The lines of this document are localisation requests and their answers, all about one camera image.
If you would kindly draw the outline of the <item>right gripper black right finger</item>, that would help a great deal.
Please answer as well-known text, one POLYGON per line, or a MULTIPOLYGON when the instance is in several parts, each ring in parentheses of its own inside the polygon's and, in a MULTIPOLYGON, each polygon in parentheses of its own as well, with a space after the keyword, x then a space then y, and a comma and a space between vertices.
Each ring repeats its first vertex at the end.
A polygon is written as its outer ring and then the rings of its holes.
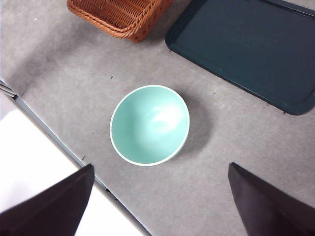
POLYGON ((228 168, 233 200, 250 236, 313 236, 315 209, 240 165, 228 168))

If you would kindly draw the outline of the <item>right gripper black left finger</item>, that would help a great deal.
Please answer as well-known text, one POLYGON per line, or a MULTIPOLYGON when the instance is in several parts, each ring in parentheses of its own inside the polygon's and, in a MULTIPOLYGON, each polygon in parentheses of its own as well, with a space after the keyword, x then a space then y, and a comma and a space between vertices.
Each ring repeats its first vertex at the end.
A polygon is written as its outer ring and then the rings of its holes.
POLYGON ((0 215, 2 236, 73 236, 95 180, 89 164, 0 215))

